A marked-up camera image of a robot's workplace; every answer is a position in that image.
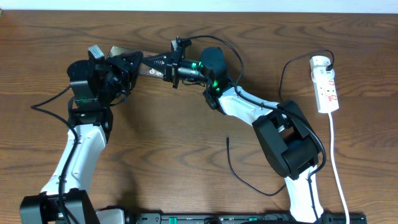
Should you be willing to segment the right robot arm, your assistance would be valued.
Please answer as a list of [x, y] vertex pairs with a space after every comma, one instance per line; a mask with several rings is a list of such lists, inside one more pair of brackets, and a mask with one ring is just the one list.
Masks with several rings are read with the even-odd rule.
[[163, 74], [174, 88], [179, 81], [204, 85], [208, 106], [253, 127], [273, 170], [285, 180], [290, 213], [297, 222], [321, 223], [323, 208], [315, 175], [326, 164], [325, 148], [294, 101], [266, 101], [243, 90], [228, 75], [224, 53], [208, 47], [199, 60], [189, 60], [185, 49], [192, 38], [177, 37], [171, 50], [143, 59], [143, 64]]

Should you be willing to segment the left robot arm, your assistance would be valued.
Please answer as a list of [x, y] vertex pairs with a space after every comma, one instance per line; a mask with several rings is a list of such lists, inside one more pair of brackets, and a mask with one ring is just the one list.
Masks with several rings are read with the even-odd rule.
[[134, 223], [134, 216], [119, 206], [94, 209], [89, 191], [96, 163], [113, 127], [114, 100], [129, 96], [143, 59], [140, 51], [105, 57], [97, 46], [89, 58], [67, 68], [68, 140], [58, 165], [39, 194], [26, 196], [20, 205], [22, 223]]

